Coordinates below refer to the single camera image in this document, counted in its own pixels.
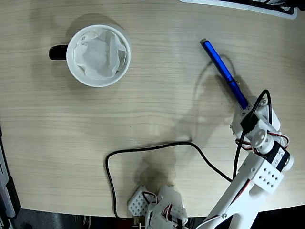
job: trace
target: wooden table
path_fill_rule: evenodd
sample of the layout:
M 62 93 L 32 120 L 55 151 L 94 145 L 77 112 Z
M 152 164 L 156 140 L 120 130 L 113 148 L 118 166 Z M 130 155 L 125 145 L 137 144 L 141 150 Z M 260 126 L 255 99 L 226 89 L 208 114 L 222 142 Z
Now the wooden table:
M 209 39 L 246 95 L 269 89 L 295 165 L 262 210 L 305 204 L 305 14 L 295 21 L 177 0 L 1 2 L 0 122 L 23 208 L 113 216 L 105 156 L 192 139 L 232 175 L 235 100 L 199 41 Z M 79 29 L 116 23 L 132 42 L 126 75 L 106 88 L 77 82 L 48 50 Z M 246 156 L 242 152 L 240 160 Z M 229 183 L 192 148 L 114 156 L 120 216 L 139 185 L 174 184 L 189 216 L 209 213 Z

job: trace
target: black object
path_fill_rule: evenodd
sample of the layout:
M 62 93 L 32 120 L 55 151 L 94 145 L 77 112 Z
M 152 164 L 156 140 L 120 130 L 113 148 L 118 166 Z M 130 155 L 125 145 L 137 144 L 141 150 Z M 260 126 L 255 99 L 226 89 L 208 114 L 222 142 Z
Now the black object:
M 204 161 L 208 164 L 209 167 L 211 167 L 216 173 L 221 175 L 227 181 L 229 181 L 229 182 L 232 181 L 227 175 L 225 175 L 222 171 L 220 171 L 218 168 L 216 168 L 211 162 L 209 162 L 209 160 L 203 154 L 202 150 L 192 142 L 173 142 L 173 143 L 168 143 L 168 144 L 161 145 L 161 146 L 152 146 L 152 147 L 137 148 L 137 149 L 123 149 L 123 150 L 114 151 L 114 152 L 107 155 L 107 157 L 105 159 L 105 168 L 106 168 L 106 173 L 107 173 L 107 177 L 108 177 L 108 180 L 109 180 L 109 184 L 110 184 L 110 187 L 111 187 L 113 212 L 114 212 L 114 215 L 116 216 L 117 219 L 125 220 L 124 218 L 119 217 L 118 213 L 117 213 L 115 189 L 114 189 L 114 185 L 113 185 L 110 170 L 109 170 L 109 158 L 113 155 L 121 154 L 121 153 L 150 151 L 150 150 L 157 150 L 157 149 L 163 149 L 163 148 L 168 148 L 168 147 L 172 147 L 172 146 L 181 146 L 181 145 L 187 145 L 187 146 L 194 147 L 200 153 L 201 157 L 204 159 Z
M 19 201 L 19 198 L 18 198 L 18 195 L 17 195 L 17 191 L 16 191 L 16 188 L 15 188 L 15 185 L 14 185 L 14 182 L 13 182 L 13 178 L 10 175 L 8 163 L 6 161 L 6 157 L 5 157 L 5 154 L 4 154 L 4 148 L 3 148 L 1 137 L 2 137 L 2 131 L 1 131 L 1 127 L 0 127 L 0 147 L 1 147 L 2 154 L 3 154 L 5 167 L 6 167 L 6 170 L 8 172 L 8 176 L 9 176 L 9 181 L 6 184 L 6 188 L 8 189 L 10 199 L 11 199 L 11 203 L 13 205 L 13 208 L 14 208 L 14 211 L 15 211 L 15 217 L 16 217 L 18 215 L 18 212 L 20 211 L 21 204 L 20 204 L 20 201 Z
M 280 161 L 275 161 L 278 160 L 275 158 L 278 153 L 282 155 L 282 158 Z M 282 147 L 281 144 L 275 141 L 272 150 L 268 154 L 261 156 L 265 158 L 270 164 L 275 161 L 277 164 L 276 169 L 281 172 L 285 166 L 286 161 L 290 157 L 290 153 L 284 147 Z
M 49 58 L 54 61 L 65 61 L 68 45 L 56 45 L 50 48 Z

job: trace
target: robotic arm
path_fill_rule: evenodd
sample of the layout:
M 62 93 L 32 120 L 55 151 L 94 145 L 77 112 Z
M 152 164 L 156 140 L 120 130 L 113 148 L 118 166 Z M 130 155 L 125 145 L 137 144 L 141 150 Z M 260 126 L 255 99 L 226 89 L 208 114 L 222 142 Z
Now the robotic arm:
M 249 229 L 268 195 L 273 194 L 284 178 L 283 171 L 293 165 L 287 151 L 289 138 L 280 132 L 281 124 L 271 108 L 269 92 L 246 99 L 225 64 L 206 41 L 201 42 L 217 69 L 227 81 L 238 104 L 230 125 L 236 136 L 237 156 L 240 148 L 249 151 L 238 173 L 205 221 L 196 229 L 214 229 L 233 216 L 230 229 Z M 263 98 L 267 93 L 268 101 Z M 140 187 L 128 205 L 134 216 L 145 215 L 145 229 L 187 229 L 182 197 L 173 187 L 163 186 L 158 196 Z

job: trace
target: black mug handle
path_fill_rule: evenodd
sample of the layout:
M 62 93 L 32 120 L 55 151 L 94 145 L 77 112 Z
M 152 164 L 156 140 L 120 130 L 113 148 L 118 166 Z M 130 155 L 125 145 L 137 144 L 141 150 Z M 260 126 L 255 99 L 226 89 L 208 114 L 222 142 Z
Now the black mug handle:
M 65 61 L 67 48 L 67 44 L 53 46 L 49 50 L 49 58 L 54 61 Z

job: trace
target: black cable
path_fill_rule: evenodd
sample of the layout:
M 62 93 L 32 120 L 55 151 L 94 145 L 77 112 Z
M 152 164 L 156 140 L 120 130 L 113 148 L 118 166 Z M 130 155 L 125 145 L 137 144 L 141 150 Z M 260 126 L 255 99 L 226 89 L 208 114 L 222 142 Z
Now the black cable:
M 169 144 L 165 144 L 165 145 L 161 145 L 161 146 L 152 146 L 152 147 L 137 148 L 137 149 L 123 149 L 123 150 L 114 151 L 114 152 L 112 152 L 112 153 L 107 155 L 107 157 L 105 159 L 105 168 L 106 168 L 106 173 L 107 173 L 107 176 L 108 176 L 108 179 L 109 179 L 109 183 L 110 183 L 110 187 L 111 187 L 113 212 L 114 212 L 114 215 L 116 216 L 116 218 L 124 219 L 124 218 L 119 217 L 118 213 L 117 213 L 115 189 L 114 189 L 112 178 L 111 178 L 111 174 L 110 174 L 110 171 L 109 171 L 109 158 L 111 156 L 113 156 L 113 155 L 121 154 L 121 153 L 130 153 L 130 152 L 142 152 L 142 151 L 149 151 L 149 150 L 157 150 L 157 149 L 163 149 L 163 148 L 167 148 L 167 147 L 180 146 L 180 145 L 187 145 L 187 146 L 194 147 L 200 153 L 201 157 L 204 159 L 204 161 L 208 164 L 209 167 L 211 167 L 216 173 L 221 175 L 227 181 L 229 181 L 229 182 L 232 181 L 222 171 L 220 171 L 211 162 L 209 162 L 209 160 L 203 154 L 202 150 L 197 145 L 195 145 L 192 142 L 173 142 L 173 143 L 169 143 Z
M 270 96 L 270 92 L 268 90 L 263 90 L 261 92 L 261 94 L 259 95 L 259 97 L 257 98 L 252 110 L 249 112 L 249 114 L 246 116 L 247 117 L 247 124 L 246 126 L 248 126 L 248 124 L 251 122 L 256 109 L 258 108 L 258 105 L 260 103 L 260 101 L 262 100 L 263 96 L 267 94 L 267 100 L 268 100 L 268 118 L 269 118 L 269 123 L 272 124 L 272 104 L 271 104 L 271 96 Z M 240 154 L 240 150 L 242 148 L 242 144 L 244 141 L 244 137 L 246 135 L 246 133 L 248 133 L 248 129 L 245 128 L 242 132 L 242 135 L 240 137 L 237 149 L 236 149 L 236 153 L 235 153 L 235 159 L 234 159 L 234 167 L 233 167 L 233 179 L 236 177 L 237 174 L 237 166 L 238 166 L 238 158 L 239 158 L 239 154 Z
M 269 3 L 269 2 L 271 2 L 271 0 L 266 0 L 266 1 L 262 2 L 262 3 L 263 3 L 263 4 L 267 4 L 267 3 Z

